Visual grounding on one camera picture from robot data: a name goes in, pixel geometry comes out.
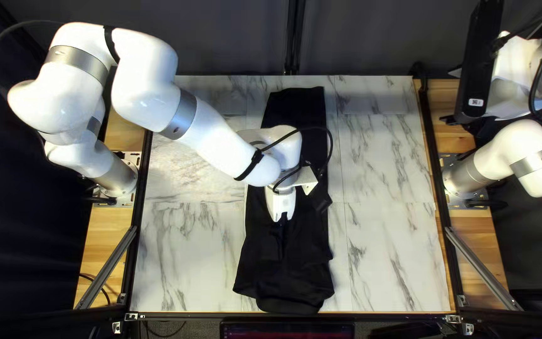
silver joint ring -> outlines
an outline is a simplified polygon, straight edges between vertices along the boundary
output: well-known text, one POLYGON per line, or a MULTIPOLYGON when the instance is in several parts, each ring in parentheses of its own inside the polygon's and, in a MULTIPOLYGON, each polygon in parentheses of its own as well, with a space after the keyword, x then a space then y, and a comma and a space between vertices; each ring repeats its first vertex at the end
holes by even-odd
POLYGON ((177 140, 182 137, 190 128, 196 116, 196 97, 190 92, 181 89, 179 106, 173 115, 169 125, 158 134, 168 137, 171 140, 177 140))
POLYGON ((542 150, 516 161, 509 167, 518 178, 540 170, 542 168, 542 150))
POLYGON ((84 50, 72 46, 53 46, 49 49, 44 64, 48 62, 63 63, 82 69, 99 81, 102 86, 106 85, 108 69, 98 58, 84 50))

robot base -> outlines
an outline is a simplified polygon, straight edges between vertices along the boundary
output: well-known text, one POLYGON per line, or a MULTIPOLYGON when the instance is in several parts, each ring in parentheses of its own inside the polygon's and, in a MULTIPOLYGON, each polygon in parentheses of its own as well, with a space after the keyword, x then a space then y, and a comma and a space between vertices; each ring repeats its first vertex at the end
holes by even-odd
MULTIPOLYGON (((440 158, 440 165, 443 168, 455 165, 455 163, 459 161, 457 159, 458 154, 459 153, 439 153, 438 156, 440 158)), ((482 188, 476 192, 470 193, 469 199, 466 199, 468 197, 464 198, 460 196, 455 196, 446 189, 444 190, 444 195, 447 197, 447 205, 449 206, 449 209, 488 209, 488 206, 465 206, 466 200, 471 200, 474 202, 479 200, 488 200, 488 193, 486 191, 486 188, 482 188)))
MULTIPOLYGON (((135 172, 135 175, 137 175, 140 161, 141 161, 141 152, 120 151, 120 153, 124 155, 124 157, 121 156, 124 163, 129 165, 129 167, 133 170, 133 172, 135 172)), ((96 197, 107 198, 108 196, 106 195, 106 193, 109 193, 109 192, 101 187, 97 187, 93 190, 93 196, 96 196, 96 197)), ((124 194, 122 192, 117 192, 117 193, 120 193, 122 195, 116 198, 116 204, 109 205, 109 204, 104 204, 104 203, 95 203, 93 204, 93 206, 107 207, 107 208, 115 208, 115 207, 133 208, 133 204, 135 203, 135 189, 133 189, 131 192, 126 192, 124 194)))

table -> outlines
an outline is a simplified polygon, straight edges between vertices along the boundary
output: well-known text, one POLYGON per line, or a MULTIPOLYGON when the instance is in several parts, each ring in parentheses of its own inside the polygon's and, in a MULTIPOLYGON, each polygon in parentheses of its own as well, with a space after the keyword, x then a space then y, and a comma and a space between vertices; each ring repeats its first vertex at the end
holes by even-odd
MULTIPOLYGON (((438 115, 448 114, 449 109, 452 109, 454 106, 453 101, 456 94, 456 81, 431 81, 430 82, 430 100, 431 108, 433 113, 438 115)), ((214 101, 215 98, 204 98, 205 100, 214 101)), ((252 119, 246 118, 246 122, 252 121, 252 119)), ((470 135, 466 134, 463 130, 457 130, 455 127, 445 126, 440 122, 437 122, 435 125, 439 151, 450 151, 458 152, 465 151, 467 149, 473 148, 473 139, 470 135)), ((140 145, 140 138, 142 132, 139 128, 131 127, 131 124, 123 121, 118 118, 114 112, 112 112, 109 120, 109 132, 106 143, 114 149, 123 149, 129 150, 127 144, 131 143, 133 140, 133 145, 140 145), (112 133, 115 130, 123 129, 122 134, 117 134, 116 136, 122 136, 122 138, 113 137, 112 133)), ((86 246, 86 254, 84 257, 84 272, 87 273, 96 273, 99 270, 101 264, 108 256, 108 253, 114 247, 114 245, 108 244, 98 244, 97 246, 92 245, 98 243, 96 238, 109 238, 111 235, 116 234, 118 238, 122 236, 122 233, 126 230, 130 222, 130 215, 120 215, 110 212, 114 210, 105 210, 104 209, 94 209, 94 214, 92 216, 92 223, 89 228, 88 241, 86 246), (102 223, 103 220, 106 220, 107 217, 116 215, 117 222, 111 222, 108 219, 108 224, 111 226, 114 224, 114 227, 105 227, 102 223), (122 224, 122 218, 125 218, 124 226, 122 224), (104 247, 108 247, 108 252, 104 251, 104 247)), ((504 275, 502 272, 501 260, 499 257, 499 251, 496 244, 496 239, 494 238, 494 232, 492 231, 492 221, 490 219, 490 212, 488 211, 471 211, 467 215, 457 214, 454 215, 454 226, 459 230, 460 226, 465 227, 465 233, 462 234, 462 237, 468 241, 468 244, 474 249, 481 249, 482 251, 477 252, 481 259, 487 264, 489 269, 501 280, 504 280, 504 275)), ((466 271, 466 266, 462 265, 463 268, 463 283, 464 289, 470 300, 471 304, 474 306, 491 306, 494 305, 492 296, 487 297, 487 289, 484 287, 482 282, 478 280, 477 277, 468 274, 469 270, 466 271)), ((114 274, 109 280, 109 285, 114 289, 118 290, 119 285, 114 286, 116 280, 114 280, 114 274)), ((94 306, 97 306, 98 303, 101 304, 101 299, 98 299, 94 306)), ((449 308, 453 309, 453 298, 449 296, 449 308)))

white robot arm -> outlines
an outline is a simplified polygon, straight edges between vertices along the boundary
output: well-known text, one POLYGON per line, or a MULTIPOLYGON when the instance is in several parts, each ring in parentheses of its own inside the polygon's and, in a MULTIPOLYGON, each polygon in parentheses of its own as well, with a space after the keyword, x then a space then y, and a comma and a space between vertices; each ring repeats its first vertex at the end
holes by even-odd
MULTIPOLYGON (((270 185, 297 166, 300 133, 256 157, 254 136, 268 144, 294 128, 258 130, 247 133, 245 140, 209 104, 174 84, 177 63, 177 53, 151 35, 74 22, 56 32, 37 79, 12 87, 8 103, 46 139, 49 160, 93 179, 110 196, 131 191, 136 184, 135 173, 96 140, 93 127, 103 117, 101 94, 116 64, 111 101, 125 119, 186 144, 212 166, 249 185, 270 185)), ((293 188, 290 195, 295 195, 293 188)))
MULTIPOLYGON (((514 37, 499 50, 486 116, 512 119, 528 115, 528 96, 542 58, 542 42, 514 37)), ((542 108, 542 73, 535 107, 542 108)), ((443 170, 444 187, 460 198, 515 174, 530 196, 542 196, 542 126, 522 119, 503 128, 490 143, 443 170)))

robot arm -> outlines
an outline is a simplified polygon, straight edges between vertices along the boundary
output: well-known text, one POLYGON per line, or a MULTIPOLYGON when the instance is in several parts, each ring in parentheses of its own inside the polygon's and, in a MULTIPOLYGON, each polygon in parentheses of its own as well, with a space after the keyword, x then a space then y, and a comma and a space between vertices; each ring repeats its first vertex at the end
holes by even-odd
MULTIPOLYGON (((266 151, 252 166, 257 150, 252 144, 272 143, 294 128, 276 126, 240 137, 214 108, 174 84, 177 63, 177 53, 151 35, 74 22, 56 32, 37 79, 12 87, 8 103, 41 132, 49 160, 92 178, 116 196, 131 191, 136 176, 89 128, 94 116, 103 113, 102 90, 116 64, 111 99, 125 119, 186 144, 212 166, 252 186, 272 184, 282 170, 297 166, 300 133, 266 151)), ((293 185, 279 187, 287 187, 285 195, 295 198, 293 185)))
MULTIPOLYGON (((232 177, 243 173, 255 147, 231 130, 214 108, 173 83, 178 62, 175 51, 160 39, 122 28, 111 32, 111 40, 120 57, 111 94, 116 111, 137 125, 188 145, 232 177)), ((38 131, 64 136, 63 141, 46 137, 51 143, 74 144, 98 107, 105 76, 116 62, 104 27, 78 22, 56 32, 49 54, 65 54, 66 59, 48 62, 53 59, 48 55, 37 79, 14 86, 8 102, 38 131), (82 64, 76 61, 81 54, 86 54, 82 64)), ((265 156, 243 181, 265 186, 280 171, 279 162, 265 156)))

